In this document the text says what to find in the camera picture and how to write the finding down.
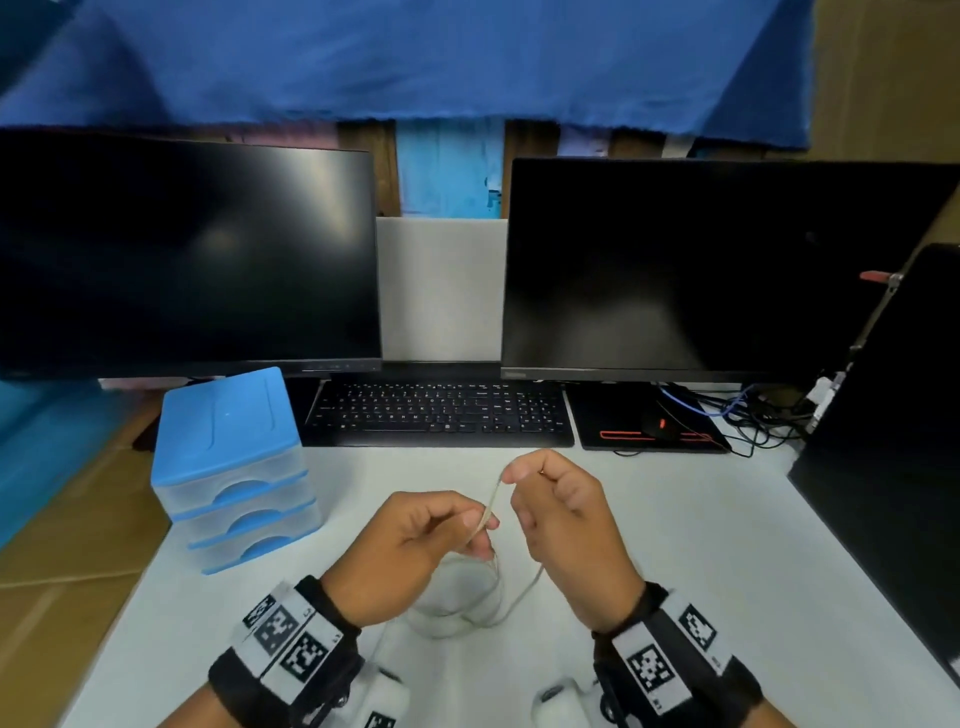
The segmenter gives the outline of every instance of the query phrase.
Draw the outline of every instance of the black monitor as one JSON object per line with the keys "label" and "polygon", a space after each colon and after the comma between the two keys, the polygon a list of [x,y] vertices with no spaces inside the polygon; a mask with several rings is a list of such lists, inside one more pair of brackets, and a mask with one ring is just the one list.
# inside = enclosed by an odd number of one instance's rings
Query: black monitor
{"label": "black monitor", "polygon": [[0,132],[0,376],[380,368],[364,152]]}
{"label": "black monitor", "polygon": [[506,378],[791,382],[841,368],[960,165],[517,159]]}

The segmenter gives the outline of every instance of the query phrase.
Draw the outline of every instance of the string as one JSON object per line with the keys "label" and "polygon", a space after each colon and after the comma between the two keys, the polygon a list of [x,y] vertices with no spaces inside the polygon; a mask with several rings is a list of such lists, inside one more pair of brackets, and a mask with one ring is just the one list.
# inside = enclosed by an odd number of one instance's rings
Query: string
{"label": "string", "polygon": [[[496,494],[500,490],[500,485],[501,481],[499,478],[497,478],[496,485],[493,487],[493,493],[490,496],[490,501],[487,503],[487,507],[484,508],[484,513],[480,518],[480,522],[470,535],[471,539],[476,536],[484,527],[486,527],[487,522],[490,520],[493,512],[493,503],[496,501]],[[503,606],[503,578],[500,573],[500,561],[496,551],[493,553],[492,560],[486,562],[471,559],[462,554],[447,554],[444,560],[438,566],[438,570],[448,569],[452,566],[471,566],[489,569],[493,574],[493,583],[486,590],[472,598],[467,603],[453,609],[444,609],[441,607],[432,607],[429,605],[420,604],[414,604],[412,607],[410,607],[406,615],[407,624],[414,632],[419,634],[421,637],[425,637],[427,640],[449,640],[454,637],[462,637],[463,635],[469,634],[477,629],[493,629],[494,627],[498,627],[510,618],[510,615],[514,612],[514,609],[516,609],[516,607],[519,606],[519,603],[533,591],[533,588],[537,586],[537,582],[540,581],[540,577],[543,575],[543,565],[540,565],[540,568],[537,569],[537,574],[534,576],[533,581],[524,587],[523,591],[520,592],[517,598],[514,599],[514,601],[511,602],[507,607],[507,611],[498,617],[497,613],[499,613],[500,607]],[[490,596],[497,592],[498,596],[496,600],[496,606],[492,609],[491,616],[489,618],[474,619],[469,615],[470,612],[479,607]],[[452,627],[452,630],[445,629],[443,632],[431,632],[430,630],[417,624],[414,619],[410,619],[411,612],[423,618],[427,623],[433,623],[438,626],[441,624],[449,625],[454,623],[454,626]]]}

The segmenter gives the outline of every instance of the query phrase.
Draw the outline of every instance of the mouse pad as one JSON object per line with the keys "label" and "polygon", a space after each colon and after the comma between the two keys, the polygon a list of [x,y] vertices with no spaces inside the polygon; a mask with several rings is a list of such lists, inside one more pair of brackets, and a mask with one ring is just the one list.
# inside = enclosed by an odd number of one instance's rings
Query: mouse pad
{"label": "mouse pad", "polygon": [[[583,449],[720,453],[730,449],[709,417],[680,407],[651,384],[576,382],[566,385],[566,396]],[[644,411],[651,408],[677,425],[677,439],[643,432]]]}

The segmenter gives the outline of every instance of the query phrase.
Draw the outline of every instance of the black keyboard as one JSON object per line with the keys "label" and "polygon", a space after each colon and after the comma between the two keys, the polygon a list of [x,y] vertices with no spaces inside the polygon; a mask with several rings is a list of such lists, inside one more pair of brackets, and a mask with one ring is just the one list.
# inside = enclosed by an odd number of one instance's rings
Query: black keyboard
{"label": "black keyboard", "polygon": [[554,382],[328,381],[304,428],[308,445],[564,448],[573,445]]}

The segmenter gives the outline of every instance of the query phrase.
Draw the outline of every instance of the white controller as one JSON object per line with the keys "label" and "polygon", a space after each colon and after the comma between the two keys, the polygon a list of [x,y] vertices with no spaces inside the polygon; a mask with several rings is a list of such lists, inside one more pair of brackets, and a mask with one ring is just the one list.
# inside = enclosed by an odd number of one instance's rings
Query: white controller
{"label": "white controller", "polygon": [[[616,725],[600,683],[594,680],[589,692],[580,692],[568,677],[537,693],[530,718],[535,728],[611,728]],[[643,728],[633,716],[627,716],[626,724],[630,728]]]}
{"label": "white controller", "polygon": [[345,700],[330,711],[321,728],[394,728],[406,715],[410,689],[396,675],[367,661]]}

